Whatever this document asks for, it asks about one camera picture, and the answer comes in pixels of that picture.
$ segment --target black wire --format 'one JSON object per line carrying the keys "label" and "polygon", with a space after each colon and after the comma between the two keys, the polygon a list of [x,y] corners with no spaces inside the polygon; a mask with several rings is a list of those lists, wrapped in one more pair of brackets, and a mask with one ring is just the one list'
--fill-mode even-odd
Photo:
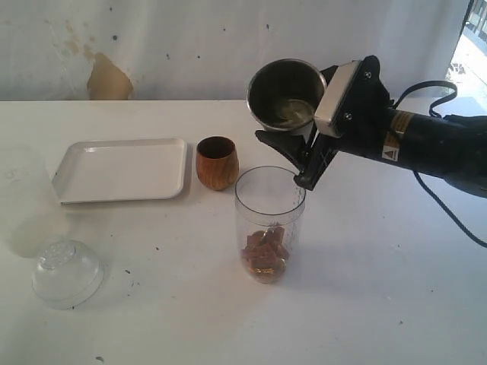
{"label": "black wire", "polygon": [[[446,103],[450,100],[453,100],[456,96],[457,96],[457,86],[455,84],[452,84],[448,81],[426,81],[426,82],[422,82],[421,84],[417,84],[417,85],[413,85],[411,86],[409,89],[407,89],[406,91],[404,91],[403,95],[401,95],[401,97],[397,100],[397,102],[392,106],[393,109],[396,109],[400,104],[401,102],[404,100],[404,98],[412,93],[413,91],[416,91],[416,90],[419,90],[419,89],[422,89],[424,87],[434,87],[434,86],[439,86],[439,87],[448,87],[450,88],[451,90],[453,90],[454,92],[447,95],[446,97],[442,97],[441,99],[439,100],[436,100],[435,102],[433,102],[430,107],[429,107],[429,115],[430,116],[433,116],[433,117],[437,117],[437,118],[441,118],[441,114],[440,113],[437,113],[436,111],[434,111],[434,108],[438,105],[441,105],[442,103]],[[391,127],[389,127],[389,132],[394,136],[394,138],[397,140],[397,142],[399,143],[399,145],[401,144],[401,137],[397,134],[397,132],[392,129]],[[438,203],[438,205],[440,205],[440,208],[443,209],[443,211],[448,215],[448,217],[450,217],[450,219],[475,243],[477,243],[478,245],[484,247],[487,249],[487,242],[486,241],[483,241],[481,240],[480,238],[478,238],[475,234],[473,234],[467,227],[465,227],[465,224],[463,224],[461,222],[460,219],[458,219],[458,217],[449,209],[449,207],[447,207],[447,205],[445,203],[443,203],[443,201],[440,199],[440,197],[438,197],[438,195],[436,195],[433,190],[431,190],[427,185],[426,183],[423,181],[423,179],[421,178],[421,176],[419,175],[418,171],[416,169],[412,169],[412,173],[414,175],[414,177],[416,178],[416,180],[418,181],[419,185],[428,193],[429,196],[431,196],[433,198],[433,200],[435,202]]]}

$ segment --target tabletop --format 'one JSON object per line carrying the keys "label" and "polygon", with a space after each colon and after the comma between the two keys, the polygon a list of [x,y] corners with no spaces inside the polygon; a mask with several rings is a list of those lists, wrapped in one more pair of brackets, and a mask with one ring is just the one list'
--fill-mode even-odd
{"label": "tabletop", "polygon": [[[429,99],[400,109],[427,113]],[[442,113],[485,113],[471,99]],[[105,266],[89,301],[43,307],[33,262],[0,245],[2,365],[487,363],[487,250],[410,171],[339,153],[308,194],[293,265],[264,285],[240,266],[234,192],[197,180],[196,143],[234,140],[240,171],[289,167],[253,132],[242,100],[0,103],[0,143],[37,149],[56,171],[77,141],[181,137],[185,186],[166,201],[65,206],[71,235]],[[487,238],[487,199],[425,181]]]}

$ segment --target metal cup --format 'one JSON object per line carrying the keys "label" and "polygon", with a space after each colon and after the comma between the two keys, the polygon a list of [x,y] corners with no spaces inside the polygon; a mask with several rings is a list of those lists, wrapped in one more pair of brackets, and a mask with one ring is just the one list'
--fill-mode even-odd
{"label": "metal cup", "polygon": [[247,105],[264,129],[288,132],[313,120],[325,88],[325,78],[312,64],[279,59],[254,75],[247,90]]}

